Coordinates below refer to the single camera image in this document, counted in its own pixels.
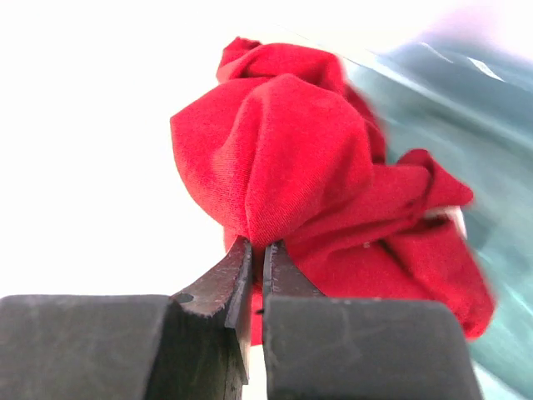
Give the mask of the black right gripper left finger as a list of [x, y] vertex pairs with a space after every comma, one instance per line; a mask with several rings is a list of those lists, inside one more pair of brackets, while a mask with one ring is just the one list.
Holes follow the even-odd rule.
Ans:
[[1, 301], [4, 399], [238, 399], [248, 382], [252, 248], [171, 295]]

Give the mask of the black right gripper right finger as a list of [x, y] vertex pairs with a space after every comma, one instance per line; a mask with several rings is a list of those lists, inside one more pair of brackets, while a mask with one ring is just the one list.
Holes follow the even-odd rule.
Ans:
[[481, 398], [447, 307], [325, 297], [281, 242], [265, 253], [262, 329], [270, 399]]

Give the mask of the red t shirt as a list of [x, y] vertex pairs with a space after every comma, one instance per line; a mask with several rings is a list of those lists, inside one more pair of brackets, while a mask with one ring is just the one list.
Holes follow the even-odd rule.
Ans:
[[386, 161], [386, 140], [339, 59], [245, 38], [218, 84], [170, 121], [192, 199], [257, 257], [283, 241], [329, 297], [444, 303], [474, 340], [496, 305], [451, 213], [473, 192], [424, 149]]

